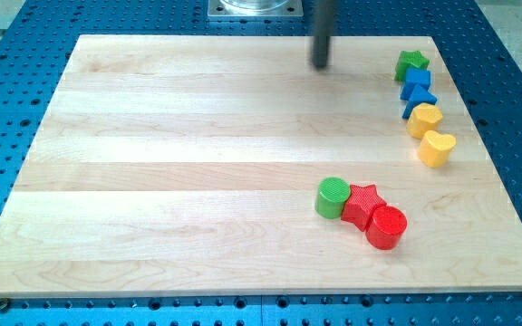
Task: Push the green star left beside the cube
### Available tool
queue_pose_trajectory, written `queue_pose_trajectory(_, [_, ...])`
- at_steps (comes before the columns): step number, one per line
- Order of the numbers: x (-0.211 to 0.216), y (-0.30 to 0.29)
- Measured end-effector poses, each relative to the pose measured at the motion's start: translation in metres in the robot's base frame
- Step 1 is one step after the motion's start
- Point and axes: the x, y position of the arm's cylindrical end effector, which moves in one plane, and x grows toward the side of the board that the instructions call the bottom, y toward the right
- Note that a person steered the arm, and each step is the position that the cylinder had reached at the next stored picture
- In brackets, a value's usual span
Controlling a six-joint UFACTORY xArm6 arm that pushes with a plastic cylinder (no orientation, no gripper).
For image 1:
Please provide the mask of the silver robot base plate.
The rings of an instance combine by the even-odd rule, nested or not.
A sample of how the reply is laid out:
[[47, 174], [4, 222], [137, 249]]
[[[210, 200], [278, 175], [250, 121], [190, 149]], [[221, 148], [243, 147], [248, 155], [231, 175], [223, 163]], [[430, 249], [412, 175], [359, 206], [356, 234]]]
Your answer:
[[208, 17], [301, 17], [301, 0], [208, 0]]

